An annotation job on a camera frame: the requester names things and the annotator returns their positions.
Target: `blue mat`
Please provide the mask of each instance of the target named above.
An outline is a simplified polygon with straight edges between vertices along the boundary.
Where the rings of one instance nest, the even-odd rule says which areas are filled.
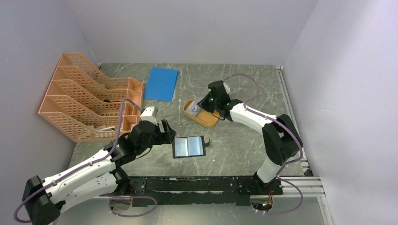
[[[171,102],[177,76],[178,70],[176,69],[152,67],[144,98]]]

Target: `white wall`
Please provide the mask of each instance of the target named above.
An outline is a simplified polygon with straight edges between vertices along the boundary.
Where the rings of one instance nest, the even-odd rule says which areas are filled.
[[[317,0],[66,0],[98,61],[282,65]]]
[[[62,52],[92,52],[62,0],[2,0],[0,7],[0,224],[27,179],[65,170],[74,143],[38,115]],[[29,219],[25,208],[19,214]]]
[[[284,65],[336,225],[398,221],[398,2],[320,0]]]

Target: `marble tabletop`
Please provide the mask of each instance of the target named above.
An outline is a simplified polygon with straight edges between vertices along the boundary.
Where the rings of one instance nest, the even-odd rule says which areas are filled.
[[[172,146],[154,146],[145,157],[123,167],[131,176],[230,176],[253,175],[265,160],[262,135],[245,125],[219,120],[212,128],[206,128],[184,115],[183,106],[191,98],[207,94],[207,85],[231,74],[245,73],[252,76],[260,86],[260,96],[248,103],[262,112],[280,115],[289,114],[287,99],[274,66],[216,65],[216,64],[146,64],[103,63],[101,71],[109,77],[134,77],[146,86],[152,67],[172,68],[179,71],[173,99],[162,102],[144,99],[143,106],[156,106],[157,119],[168,120],[177,136],[203,135],[211,139],[206,155],[201,157],[173,158]],[[237,76],[227,81],[231,98],[250,99],[255,95],[253,82]],[[76,144],[70,167],[86,160],[109,141],[79,142]],[[300,162],[290,164],[282,176],[302,176]]]

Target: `yellow tray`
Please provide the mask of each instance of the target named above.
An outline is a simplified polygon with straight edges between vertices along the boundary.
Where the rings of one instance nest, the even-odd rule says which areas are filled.
[[[193,121],[199,123],[202,126],[205,126],[207,128],[212,128],[214,125],[217,123],[218,118],[220,117],[220,114],[217,111],[214,111],[213,115],[216,116],[214,117],[211,113],[206,112],[205,110],[201,110],[196,117],[192,116],[191,114],[187,113],[186,109],[189,107],[189,105],[195,101],[195,99],[189,99],[185,105],[184,105],[184,114],[192,119]]]

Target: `blue folder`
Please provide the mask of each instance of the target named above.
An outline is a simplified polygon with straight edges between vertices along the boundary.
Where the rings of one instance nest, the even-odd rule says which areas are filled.
[[[148,85],[146,86],[144,98],[171,102],[178,70],[153,67],[149,75]]]

